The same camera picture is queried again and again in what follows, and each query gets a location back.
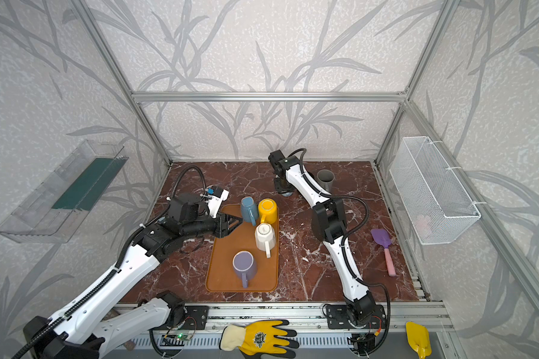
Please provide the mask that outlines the teal dotted mug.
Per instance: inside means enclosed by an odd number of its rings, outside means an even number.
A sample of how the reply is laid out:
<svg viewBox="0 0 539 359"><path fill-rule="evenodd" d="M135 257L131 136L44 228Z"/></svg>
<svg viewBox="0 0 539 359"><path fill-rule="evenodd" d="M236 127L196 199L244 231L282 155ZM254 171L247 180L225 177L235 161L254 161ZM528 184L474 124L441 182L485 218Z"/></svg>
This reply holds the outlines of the teal dotted mug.
<svg viewBox="0 0 539 359"><path fill-rule="evenodd" d="M240 211L244 223L250 223L253 227L258 225L258 205L252 197L244 197L241 200Z"/></svg>

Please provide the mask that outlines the white mug with lettering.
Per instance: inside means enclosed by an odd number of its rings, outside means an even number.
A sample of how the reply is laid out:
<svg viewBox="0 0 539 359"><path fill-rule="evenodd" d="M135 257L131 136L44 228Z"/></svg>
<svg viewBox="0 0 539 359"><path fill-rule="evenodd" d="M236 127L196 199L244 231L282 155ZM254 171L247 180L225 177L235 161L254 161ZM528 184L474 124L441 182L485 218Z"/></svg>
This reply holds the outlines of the white mug with lettering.
<svg viewBox="0 0 539 359"><path fill-rule="evenodd" d="M258 250L263 251L266 258L271 258L276 246L275 231L271 224L260 223L255 229L255 243Z"/></svg>

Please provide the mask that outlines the grey mug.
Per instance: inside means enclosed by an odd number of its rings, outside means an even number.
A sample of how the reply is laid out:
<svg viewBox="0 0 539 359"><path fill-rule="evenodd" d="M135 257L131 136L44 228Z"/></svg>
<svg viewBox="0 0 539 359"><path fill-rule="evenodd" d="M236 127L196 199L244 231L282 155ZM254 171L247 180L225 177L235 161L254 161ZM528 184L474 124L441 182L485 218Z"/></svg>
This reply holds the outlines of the grey mug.
<svg viewBox="0 0 539 359"><path fill-rule="evenodd" d="M331 192L335 181L335 175L329 170L319 170L316 175L316 181L325 191Z"/></svg>

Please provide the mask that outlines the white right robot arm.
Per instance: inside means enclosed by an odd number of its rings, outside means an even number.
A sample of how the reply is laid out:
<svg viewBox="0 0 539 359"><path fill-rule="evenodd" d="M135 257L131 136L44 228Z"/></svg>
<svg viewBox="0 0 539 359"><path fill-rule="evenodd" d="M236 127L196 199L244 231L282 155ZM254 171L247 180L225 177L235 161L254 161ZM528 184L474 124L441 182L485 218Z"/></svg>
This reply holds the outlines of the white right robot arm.
<svg viewBox="0 0 539 359"><path fill-rule="evenodd" d="M306 170L305 148L299 148L289 156L281 150L269 154L275 178L274 186L284 196L298 191L312 210L311 228L318 240L329 251L341 280L349 323L355 328L363 328L370 318L376 316L381 324L382 337L374 346L381 346L389 333L391 302L389 291L384 284L369 284L359 272L350 250L349 236L356 233L368 221L370 210L367 203L351 195L334 195L323 188ZM347 227L345 200L354 200L364 207L365 217L355 227Z"/></svg>

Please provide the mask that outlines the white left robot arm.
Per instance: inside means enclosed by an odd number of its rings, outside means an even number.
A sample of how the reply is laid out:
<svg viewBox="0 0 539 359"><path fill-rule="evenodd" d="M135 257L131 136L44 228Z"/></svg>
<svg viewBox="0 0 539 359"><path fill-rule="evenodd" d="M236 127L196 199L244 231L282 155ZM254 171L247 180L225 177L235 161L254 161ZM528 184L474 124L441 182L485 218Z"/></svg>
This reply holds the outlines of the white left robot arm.
<svg viewBox="0 0 539 359"><path fill-rule="evenodd" d="M166 323L181 322L184 304L170 292L159 294L128 314L107 320L106 314L142 278L181 247L186 239L224 238L243 222L221 212L223 198L182 194L125 242L118 259L88 289L50 317L25 325L22 358L103 358L132 337Z"/></svg>

